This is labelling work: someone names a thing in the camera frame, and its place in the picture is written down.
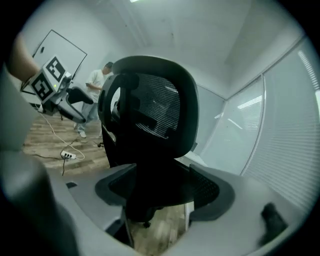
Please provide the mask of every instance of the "white cable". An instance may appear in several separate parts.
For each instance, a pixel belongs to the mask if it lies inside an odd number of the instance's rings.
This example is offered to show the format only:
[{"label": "white cable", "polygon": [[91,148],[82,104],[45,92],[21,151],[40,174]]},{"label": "white cable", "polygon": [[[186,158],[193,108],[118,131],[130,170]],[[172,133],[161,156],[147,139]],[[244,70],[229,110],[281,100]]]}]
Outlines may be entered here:
[{"label": "white cable", "polygon": [[78,157],[76,157],[76,159],[78,159],[78,160],[83,160],[83,159],[85,159],[85,155],[84,155],[80,150],[74,148],[74,147],[71,146],[70,144],[66,143],[66,142],[65,142],[62,138],[60,138],[58,135],[56,135],[55,130],[54,130],[53,127],[51,126],[51,123],[49,123],[48,119],[46,119],[46,118],[44,117],[44,115],[41,114],[41,112],[39,112],[39,113],[40,113],[40,115],[46,120],[46,122],[48,123],[48,125],[50,126],[50,128],[51,128],[54,136],[56,136],[58,139],[60,139],[60,140],[61,140],[64,144],[66,144],[68,147],[74,149],[75,151],[78,151],[81,155],[83,155],[83,158],[78,158]]}]

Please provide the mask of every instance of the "mesh chair back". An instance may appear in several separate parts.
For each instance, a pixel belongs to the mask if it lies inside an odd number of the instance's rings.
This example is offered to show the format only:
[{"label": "mesh chair back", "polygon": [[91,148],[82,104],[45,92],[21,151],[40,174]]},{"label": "mesh chair back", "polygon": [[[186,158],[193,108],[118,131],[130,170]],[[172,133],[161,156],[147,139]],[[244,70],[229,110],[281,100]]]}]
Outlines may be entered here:
[{"label": "mesh chair back", "polygon": [[[146,157],[185,155],[195,142],[199,118],[192,76],[175,62],[150,56],[118,60],[112,71],[102,88],[98,113],[108,130],[121,131],[117,147]],[[119,87],[111,115],[111,99]]]}]

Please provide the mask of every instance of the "office chair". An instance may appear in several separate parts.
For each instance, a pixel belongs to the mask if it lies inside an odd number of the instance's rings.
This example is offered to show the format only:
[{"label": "office chair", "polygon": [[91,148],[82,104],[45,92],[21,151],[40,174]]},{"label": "office chair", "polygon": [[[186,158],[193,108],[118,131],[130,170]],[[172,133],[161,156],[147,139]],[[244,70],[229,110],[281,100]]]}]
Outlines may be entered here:
[{"label": "office chair", "polygon": [[[194,200],[195,184],[190,178],[197,179],[175,158],[184,156],[195,143],[197,87],[183,67],[151,56],[121,59],[113,73],[98,102],[103,143],[111,167],[136,165],[121,176],[115,173],[98,181],[95,191],[108,204],[110,193],[121,196],[126,216],[148,227],[156,210]],[[120,98],[111,113],[111,99],[118,88]],[[216,196],[219,188],[211,188]]]}]

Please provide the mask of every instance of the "white wall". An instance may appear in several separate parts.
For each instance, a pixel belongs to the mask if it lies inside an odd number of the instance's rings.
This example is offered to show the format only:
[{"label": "white wall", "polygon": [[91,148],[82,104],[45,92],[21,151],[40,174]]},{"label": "white wall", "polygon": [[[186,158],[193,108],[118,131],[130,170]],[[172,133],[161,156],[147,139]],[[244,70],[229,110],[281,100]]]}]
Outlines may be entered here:
[{"label": "white wall", "polygon": [[139,38],[134,33],[135,24],[130,13],[125,8],[125,2],[132,7],[129,1],[120,0],[81,0],[94,12],[107,29],[121,43],[126,50],[132,51],[138,48]]},{"label": "white wall", "polygon": [[239,63],[232,67],[228,97],[237,93],[258,74],[265,71],[270,65],[279,60],[296,44],[296,42],[299,41],[299,39],[301,39],[303,34],[304,31],[299,25],[291,20],[278,33],[276,38],[252,61],[244,64],[244,61],[241,62],[240,59]]},{"label": "white wall", "polygon": [[205,148],[221,114],[225,101],[216,94],[198,86],[199,122],[195,142],[197,146],[193,152],[200,155]]},{"label": "white wall", "polygon": [[263,89],[260,78],[225,103],[213,136],[200,154],[209,167],[241,174],[257,140]]},{"label": "white wall", "polygon": [[190,72],[198,85],[222,98],[228,95],[230,69],[223,63],[215,62],[211,56],[173,47],[145,47],[132,54],[156,56],[177,62]]},{"label": "white wall", "polygon": [[121,42],[79,0],[47,0],[38,8],[22,30],[31,54],[50,30],[55,30],[87,53],[75,77],[80,83],[92,70],[100,68],[106,55],[112,53],[117,59],[128,55]]}]

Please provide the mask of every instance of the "whiteboard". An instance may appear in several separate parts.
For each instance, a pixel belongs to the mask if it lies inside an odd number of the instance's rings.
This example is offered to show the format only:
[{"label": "whiteboard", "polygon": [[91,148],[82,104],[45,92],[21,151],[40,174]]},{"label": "whiteboard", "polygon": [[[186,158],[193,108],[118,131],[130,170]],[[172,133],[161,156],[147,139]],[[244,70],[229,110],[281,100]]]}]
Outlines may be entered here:
[{"label": "whiteboard", "polygon": [[[87,56],[83,50],[72,42],[54,30],[51,30],[36,50],[33,58],[36,63],[42,67],[55,54],[59,57],[62,64],[66,66],[66,70],[72,75],[76,73],[82,61]],[[27,86],[23,92],[34,94],[30,86]]]}]

